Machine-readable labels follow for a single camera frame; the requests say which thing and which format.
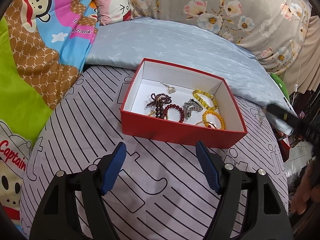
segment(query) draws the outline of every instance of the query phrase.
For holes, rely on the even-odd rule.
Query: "jewelry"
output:
[[[170,105],[165,107],[163,113],[166,116],[167,120],[168,120],[168,110],[170,108],[175,108],[180,112],[180,120],[179,120],[179,122],[183,122],[184,121],[184,112],[183,112],[183,110],[182,110],[182,108],[180,106],[176,106],[175,104],[170,104]]]
[[[161,98],[157,98],[155,114],[156,118],[164,119],[163,102]]]
[[[152,116],[156,111],[151,111],[150,114],[148,114],[148,116]]]
[[[210,100],[212,101],[213,103],[213,107],[209,106],[198,94],[203,94],[205,95],[206,97],[210,98]],[[218,103],[217,103],[217,100],[214,99],[214,96],[213,95],[210,95],[208,92],[204,92],[200,89],[196,89],[192,92],[192,95],[195,99],[197,99],[201,105],[204,106],[204,108],[206,108],[207,110],[216,110],[218,108]]]
[[[173,94],[174,92],[176,92],[176,89],[174,87],[171,87],[167,84],[163,84],[163,85],[167,88],[169,94]]]
[[[156,95],[155,93],[152,93],[152,94],[151,94],[151,99],[153,99],[153,101],[150,102],[150,103],[148,103],[148,104],[146,105],[146,107],[155,106],[155,105],[156,105],[156,101],[157,101],[158,99],[161,99],[163,104],[170,104],[170,103],[172,102],[171,97],[169,97],[168,95],[166,95],[166,94],[164,94],[164,93],[162,93],[162,94],[157,94],[157,95]]]
[[[224,130],[224,129],[226,128],[226,126],[225,126],[225,124],[224,124],[223,118],[221,117],[220,114],[216,113],[214,110],[207,110],[207,111],[205,111],[205,112],[203,113],[203,115],[202,115],[202,121],[204,122],[204,125],[205,125],[206,127],[209,126],[209,125],[208,125],[208,122],[207,122],[207,117],[206,117],[207,114],[213,114],[213,115],[215,115],[215,116],[219,119],[219,121],[220,121],[220,123],[221,123],[221,128],[220,128],[221,130]]]
[[[201,104],[191,98],[188,102],[183,104],[183,110],[188,119],[191,117],[192,111],[201,112],[203,110],[203,107],[201,106]]]
[[[208,121],[206,121],[206,122],[200,121],[200,122],[197,122],[196,125],[201,124],[201,123],[203,123],[204,125],[205,125],[206,123],[209,123],[209,124],[211,124],[211,125],[213,126],[213,128],[215,128],[215,129],[217,128],[217,126],[216,126],[214,123],[208,122]]]

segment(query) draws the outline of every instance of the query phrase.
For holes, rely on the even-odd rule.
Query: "green object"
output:
[[[289,100],[289,93],[287,88],[285,87],[283,81],[276,75],[271,73],[270,77],[277,83],[278,87],[280,87],[282,93],[284,94],[285,98],[290,102]]]
[[[19,134],[34,145],[52,110],[41,95],[19,76],[5,17],[0,21],[0,55],[0,120],[8,125],[12,133]]]

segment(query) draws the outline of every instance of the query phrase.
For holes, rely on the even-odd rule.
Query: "red beaded bracelet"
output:
[[[183,112],[183,109],[180,107],[180,106],[176,106],[175,104],[170,104],[170,105],[167,105],[165,107],[165,109],[163,110],[163,114],[167,117],[167,120],[168,120],[168,110],[170,108],[175,108],[177,109],[179,112],[180,112],[180,120],[179,122],[183,122],[184,121],[184,112]]]

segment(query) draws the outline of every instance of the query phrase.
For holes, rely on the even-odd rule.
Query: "cartoon blanket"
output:
[[[97,33],[93,0],[13,0],[0,21],[0,202],[20,223],[22,177]]]

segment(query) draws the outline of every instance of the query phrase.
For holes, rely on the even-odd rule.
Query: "silver earring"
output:
[[[163,85],[167,88],[167,91],[169,94],[173,94],[174,92],[176,92],[176,89],[174,87],[171,87],[167,84],[163,84]]]

